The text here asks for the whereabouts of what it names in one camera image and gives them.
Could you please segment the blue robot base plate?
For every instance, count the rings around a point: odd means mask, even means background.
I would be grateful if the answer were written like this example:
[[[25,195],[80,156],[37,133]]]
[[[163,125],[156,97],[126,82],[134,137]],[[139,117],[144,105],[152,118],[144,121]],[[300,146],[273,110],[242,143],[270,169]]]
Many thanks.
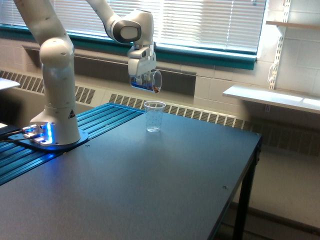
[[[41,141],[36,142],[34,139],[32,140],[26,139],[25,137],[23,137],[22,133],[11,135],[8,137],[8,139],[13,140],[18,145],[21,145],[26,148],[31,148],[33,150],[39,150],[43,152],[66,152],[88,141],[89,135],[87,132],[80,131],[79,134],[80,134],[80,139],[78,141],[71,144],[65,144],[65,145],[58,144],[57,142],[56,143],[53,142],[50,144],[47,144]]]

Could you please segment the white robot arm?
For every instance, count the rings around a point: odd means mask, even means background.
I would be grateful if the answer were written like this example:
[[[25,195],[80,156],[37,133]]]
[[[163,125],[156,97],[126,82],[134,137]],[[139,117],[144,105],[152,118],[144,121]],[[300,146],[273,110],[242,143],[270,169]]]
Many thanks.
[[[40,46],[45,97],[44,110],[30,121],[33,130],[25,136],[44,147],[76,143],[81,136],[75,115],[74,45],[50,1],[17,0],[15,5]],[[156,72],[152,13],[134,10],[121,17],[105,0],[91,0],[89,5],[110,38],[132,43],[128,51],[130,81],[134,86],[148,87]]]

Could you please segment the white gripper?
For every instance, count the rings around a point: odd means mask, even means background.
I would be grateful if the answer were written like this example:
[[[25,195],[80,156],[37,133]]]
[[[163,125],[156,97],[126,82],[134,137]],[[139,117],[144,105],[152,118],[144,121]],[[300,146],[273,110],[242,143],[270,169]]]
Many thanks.
[[[129,76],[137,76],[136,84],[142,85],[143,74],[150,72],[156,68],[156,53],[153,46],[143,46],[136,49],[132,46],[128,53],[128,74]]]

